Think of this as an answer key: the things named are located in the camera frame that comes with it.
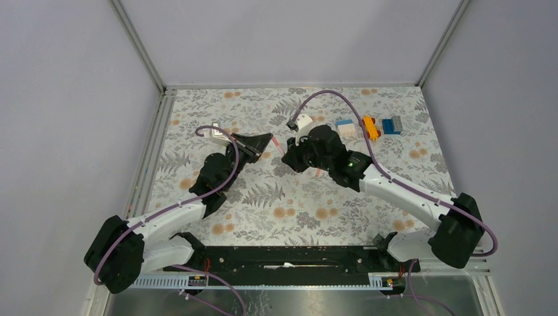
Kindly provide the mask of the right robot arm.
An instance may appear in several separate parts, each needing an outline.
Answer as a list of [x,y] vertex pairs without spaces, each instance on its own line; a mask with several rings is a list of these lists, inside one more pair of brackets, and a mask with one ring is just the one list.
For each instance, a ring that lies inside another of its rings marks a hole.
[[426,232],[395,232],[381,241],[383,249],[377,261],[383,270],[394,271],[405,261],[431,257],[462,269],[474,256],[485,228],[472,196],[435,194],[405,178],[380,172],[379,163],[369,155],[348,150],[339,134],[327,125],[299,128],[289,123],[288,127],[296,135],[287,140],[282,162],[293,171],[301,173],[309,167],[326,171],[336,184],[387,201],[428,227]]

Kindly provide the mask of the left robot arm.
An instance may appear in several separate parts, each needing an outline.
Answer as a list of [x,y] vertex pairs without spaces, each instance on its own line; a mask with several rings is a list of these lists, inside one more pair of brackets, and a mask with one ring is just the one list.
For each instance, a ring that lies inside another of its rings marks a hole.
[[194,238],[180,233],[179,228],[218,211],[239,173],[261,158],[272,138],[271,133],[213,136],[211,139],[225,151],[206,156],[196,181],[183,198],[137,217],[109,217],[84,256],[94,283],[118,294],[142,273],[173,265],[183,265],[190,271],[200,268],[203,251]]

